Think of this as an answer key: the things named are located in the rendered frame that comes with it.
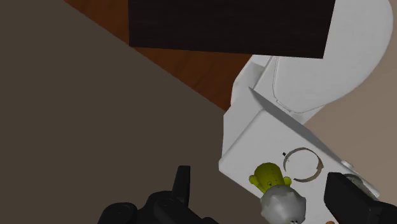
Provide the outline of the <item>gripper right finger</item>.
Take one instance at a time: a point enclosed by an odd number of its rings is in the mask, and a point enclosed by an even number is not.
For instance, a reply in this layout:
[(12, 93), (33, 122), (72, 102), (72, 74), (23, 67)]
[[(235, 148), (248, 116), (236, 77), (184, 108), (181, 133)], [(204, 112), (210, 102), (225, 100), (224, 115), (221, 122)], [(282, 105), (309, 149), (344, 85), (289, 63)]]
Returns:
[(324, 203), (338, 224), (397, 224), (397, 206), (375, 200), (339, 172), (327, 175)]

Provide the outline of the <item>green cactus in grey pot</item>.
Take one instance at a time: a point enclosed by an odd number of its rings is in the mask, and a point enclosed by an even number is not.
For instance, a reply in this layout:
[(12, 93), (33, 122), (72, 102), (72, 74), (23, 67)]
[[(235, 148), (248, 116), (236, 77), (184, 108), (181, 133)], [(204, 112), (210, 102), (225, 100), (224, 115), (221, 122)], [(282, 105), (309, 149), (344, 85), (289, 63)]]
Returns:
[(263, 194), (261, 215), (269, 224), (302, 224), (306, 215), (306, 198), (291, 187), (292, 180), (283, 176), (278, 165), (260, 164), (249, 182)]

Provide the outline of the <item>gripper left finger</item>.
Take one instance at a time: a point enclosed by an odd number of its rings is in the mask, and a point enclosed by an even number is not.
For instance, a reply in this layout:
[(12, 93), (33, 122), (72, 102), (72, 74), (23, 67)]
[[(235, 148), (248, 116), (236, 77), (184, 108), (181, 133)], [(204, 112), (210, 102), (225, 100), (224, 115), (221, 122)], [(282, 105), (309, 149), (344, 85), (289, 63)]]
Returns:
[(180, 165), (172, 190), (152, 193), (140, 209), (130, 202), (107, 206), (97, 224), (218, 224), (189, 209), (190, 171), (189, 165)]

